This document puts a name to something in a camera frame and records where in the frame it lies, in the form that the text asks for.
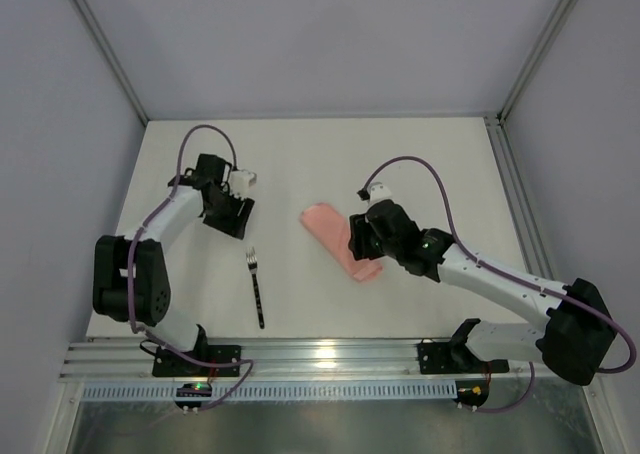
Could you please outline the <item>silver fork black handle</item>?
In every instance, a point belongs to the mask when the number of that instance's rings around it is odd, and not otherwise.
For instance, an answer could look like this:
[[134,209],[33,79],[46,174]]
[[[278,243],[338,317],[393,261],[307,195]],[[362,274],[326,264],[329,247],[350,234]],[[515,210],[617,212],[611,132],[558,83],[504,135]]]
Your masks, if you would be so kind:
[[258,262],[257,262],[256,251],[254,247],[250,247],[246,251],[246,261],[247,261],[248,270],[252,280],[258,325],[261,330],[264,330],[265,318],[264,318],[264,310],[262,306],[262,299],[261,299],[259,280],[258,280]]

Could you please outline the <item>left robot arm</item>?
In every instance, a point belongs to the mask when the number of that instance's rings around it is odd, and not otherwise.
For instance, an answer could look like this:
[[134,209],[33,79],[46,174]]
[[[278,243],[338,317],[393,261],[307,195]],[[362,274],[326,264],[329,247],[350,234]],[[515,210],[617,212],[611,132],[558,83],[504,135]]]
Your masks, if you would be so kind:
[[95,245],[92,305],[95,313],[127,323],[179,359],[212,363],[206,330],[171,307],[165,251],[196,220],[242,240],[255,205],[250,194],[257,175],[213,154],[194,168],[179,169],[167,195],[136,227],[103,235]]

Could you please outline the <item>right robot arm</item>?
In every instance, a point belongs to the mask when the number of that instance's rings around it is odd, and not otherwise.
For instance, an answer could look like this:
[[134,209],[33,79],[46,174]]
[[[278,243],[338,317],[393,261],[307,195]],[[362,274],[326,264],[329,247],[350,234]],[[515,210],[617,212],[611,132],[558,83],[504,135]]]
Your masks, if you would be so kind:
[[389,257],[411,275],[464,289],[520,317],[518,323],[464,320],[445,348],[459,371],[496,360],[541,363],[578,386],[599,372],[616,332],[592,283],[576,279],[566,285],[492,267],[454,235],[419,228],[389,199],[350,216],[348,223],[355,259]]

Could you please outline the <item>pink satin napkin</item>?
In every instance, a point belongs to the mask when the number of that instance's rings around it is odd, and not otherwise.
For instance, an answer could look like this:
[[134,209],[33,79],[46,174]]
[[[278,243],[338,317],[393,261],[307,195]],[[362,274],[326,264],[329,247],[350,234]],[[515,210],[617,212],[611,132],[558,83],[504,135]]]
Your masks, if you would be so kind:
[[379,261],[354,259],[348,247],[349,222],[331,204],[311,205],[300,214],[299,221],[352,280],[368,282],[382,273],[383,266]]

